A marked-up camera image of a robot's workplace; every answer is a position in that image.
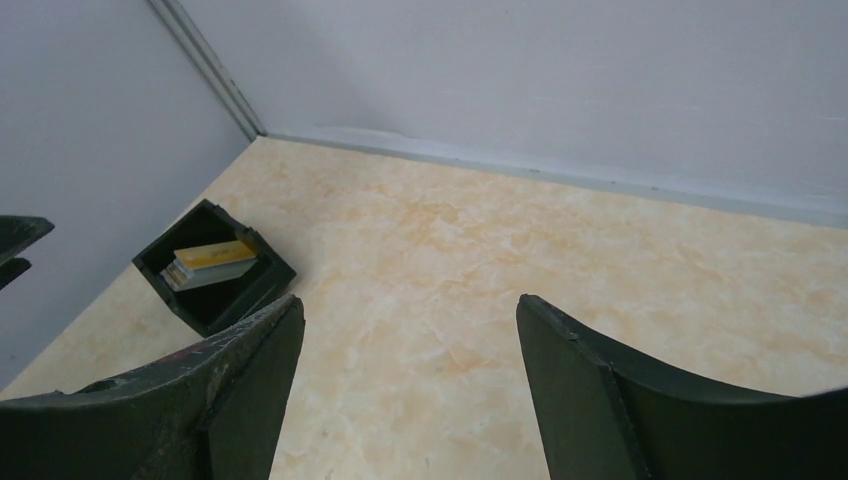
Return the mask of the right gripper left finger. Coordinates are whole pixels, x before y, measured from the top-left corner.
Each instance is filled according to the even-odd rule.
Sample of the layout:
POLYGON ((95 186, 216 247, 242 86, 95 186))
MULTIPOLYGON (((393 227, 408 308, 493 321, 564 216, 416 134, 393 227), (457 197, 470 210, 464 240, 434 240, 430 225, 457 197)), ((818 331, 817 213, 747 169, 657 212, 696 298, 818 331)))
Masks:
POLYGON ((142 367, 1 404, 5 479, 266 479, 305 333, 286 295, 142 367))

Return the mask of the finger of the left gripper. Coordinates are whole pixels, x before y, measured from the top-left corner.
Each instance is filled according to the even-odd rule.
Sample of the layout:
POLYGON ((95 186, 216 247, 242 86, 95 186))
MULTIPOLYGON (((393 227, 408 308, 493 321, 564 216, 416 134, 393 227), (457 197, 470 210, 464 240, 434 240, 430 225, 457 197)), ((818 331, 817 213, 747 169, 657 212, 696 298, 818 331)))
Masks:
POLYGON ((1 286, 4 289, 31 266, 20 254, 49 234, 55 225, 44 217, 1 216, 1 286))

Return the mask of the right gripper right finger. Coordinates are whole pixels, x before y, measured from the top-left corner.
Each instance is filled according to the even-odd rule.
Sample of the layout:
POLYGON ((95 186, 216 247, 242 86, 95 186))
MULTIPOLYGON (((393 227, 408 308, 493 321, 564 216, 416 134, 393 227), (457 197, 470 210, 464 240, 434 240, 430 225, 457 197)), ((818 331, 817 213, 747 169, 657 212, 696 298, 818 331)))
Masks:
POLYGON ((793 397, 672 366, 536 295, 517 330, 554 479, 843 479, 847 392, 793 397))

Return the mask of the black card tray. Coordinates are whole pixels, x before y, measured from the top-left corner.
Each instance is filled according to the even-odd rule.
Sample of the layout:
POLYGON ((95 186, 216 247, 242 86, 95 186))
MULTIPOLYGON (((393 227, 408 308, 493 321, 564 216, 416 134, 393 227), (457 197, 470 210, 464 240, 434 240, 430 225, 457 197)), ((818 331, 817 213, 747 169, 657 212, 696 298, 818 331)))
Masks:
POLYGON ((133 264, 166 306, 203 337, 261 309, 296 277, 258 231, 207 199, 133 264))

